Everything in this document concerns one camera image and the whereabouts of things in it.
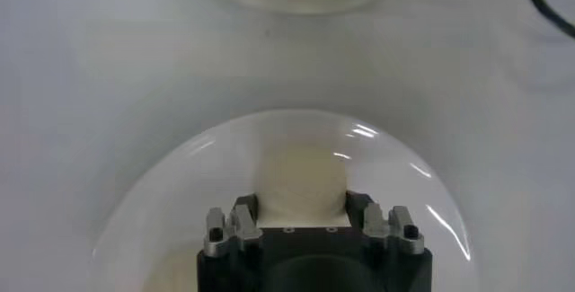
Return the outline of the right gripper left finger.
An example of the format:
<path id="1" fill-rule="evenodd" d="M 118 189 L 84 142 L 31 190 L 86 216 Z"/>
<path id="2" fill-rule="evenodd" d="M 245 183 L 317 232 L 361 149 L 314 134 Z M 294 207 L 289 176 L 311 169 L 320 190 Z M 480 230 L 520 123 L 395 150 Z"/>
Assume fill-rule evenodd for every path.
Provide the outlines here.
<path id="1" fill-rule="evenodd" d="M 253 193 L 236 199 L 226 216 L 221 208 L 211 208 L 206 217 L 203 253 L 224 257 L 236 247 L 241 252 L 260 248 L 263 231 L 257 226 L 259 201 Z"/>

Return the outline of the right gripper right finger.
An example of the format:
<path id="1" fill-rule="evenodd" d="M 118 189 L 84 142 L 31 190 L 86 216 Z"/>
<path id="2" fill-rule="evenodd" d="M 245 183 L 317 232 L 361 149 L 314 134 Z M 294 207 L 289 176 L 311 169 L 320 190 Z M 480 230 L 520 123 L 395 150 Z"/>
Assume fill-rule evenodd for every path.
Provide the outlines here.
<path id="1" fill-rule="evenodd" d="M 393 206 L 385 217 L 381 206 L 369 195 L 348 190 L 345 210 L 351 226 L 357 228 L 369 244 L 410 256 L 425 252 L 424 236 L 407 207 Z"/>

